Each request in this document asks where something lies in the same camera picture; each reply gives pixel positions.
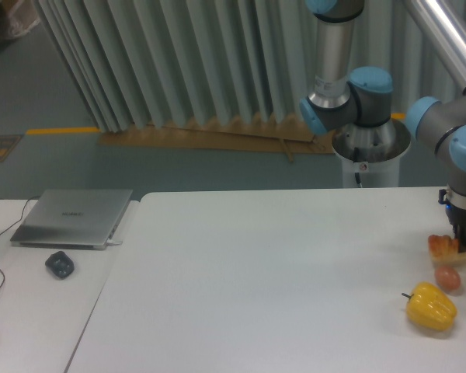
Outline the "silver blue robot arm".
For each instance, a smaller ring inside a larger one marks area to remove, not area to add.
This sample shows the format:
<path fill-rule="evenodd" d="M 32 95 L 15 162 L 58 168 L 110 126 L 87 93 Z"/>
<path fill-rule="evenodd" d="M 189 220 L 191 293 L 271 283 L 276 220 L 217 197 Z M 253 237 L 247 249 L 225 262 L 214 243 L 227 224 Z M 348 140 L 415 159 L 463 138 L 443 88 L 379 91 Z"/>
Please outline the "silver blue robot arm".
<path fill-rule="evenodd" d="M 348 124 L 372 129 L 391 120 L 391 76 L 380 68 L 346 71 L 353 21 L 362 1 L 308 1 L 318 20 L 318 63 L 313 91 L 299 107 L 316 135 Z M 405 129 L 422 142 L 449 171 L 439 202 L 466 252 L 466 24 L 448 1 L 406 1 L 405 8 L 432 42 L 448 73 L 462 90 L 461 97 L 442 103 L 427 96 L 410 106 Z"/>

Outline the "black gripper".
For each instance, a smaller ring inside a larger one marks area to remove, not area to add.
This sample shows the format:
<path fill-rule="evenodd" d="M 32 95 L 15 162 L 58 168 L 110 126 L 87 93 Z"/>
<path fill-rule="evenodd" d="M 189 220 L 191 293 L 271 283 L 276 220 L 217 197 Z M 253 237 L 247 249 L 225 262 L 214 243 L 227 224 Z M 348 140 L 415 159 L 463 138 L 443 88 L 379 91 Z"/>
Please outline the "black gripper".
<path fill-rule="evenodd" d="M 448 220 L 453 226 L 458 252 L 466 253 L 466 196 L 447 187 L 439 190 L 438 203 L 445 207 Z"/>

